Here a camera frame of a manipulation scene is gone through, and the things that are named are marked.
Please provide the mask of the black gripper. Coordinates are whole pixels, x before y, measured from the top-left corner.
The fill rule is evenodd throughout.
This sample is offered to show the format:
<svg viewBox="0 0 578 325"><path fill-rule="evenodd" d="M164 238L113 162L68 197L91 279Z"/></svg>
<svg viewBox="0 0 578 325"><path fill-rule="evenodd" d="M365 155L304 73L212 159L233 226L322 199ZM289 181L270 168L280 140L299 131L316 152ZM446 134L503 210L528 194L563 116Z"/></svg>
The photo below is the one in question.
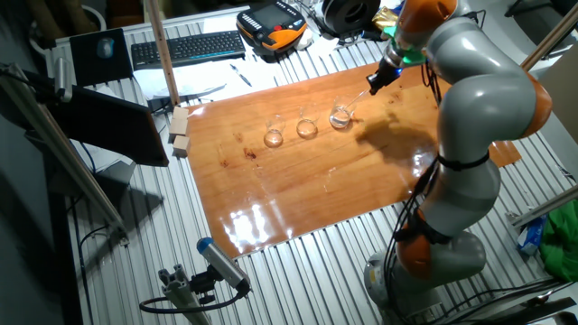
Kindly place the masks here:
<svg viewBox="0 0 578 325"><path fill-rule="evenodd" d="M382 59L376 73L367 76L367 82L369 84L368 93L371 96L375 96L383 87L388 86L398 79L402 70L402 68L392 65L386 59Z"/></svg>

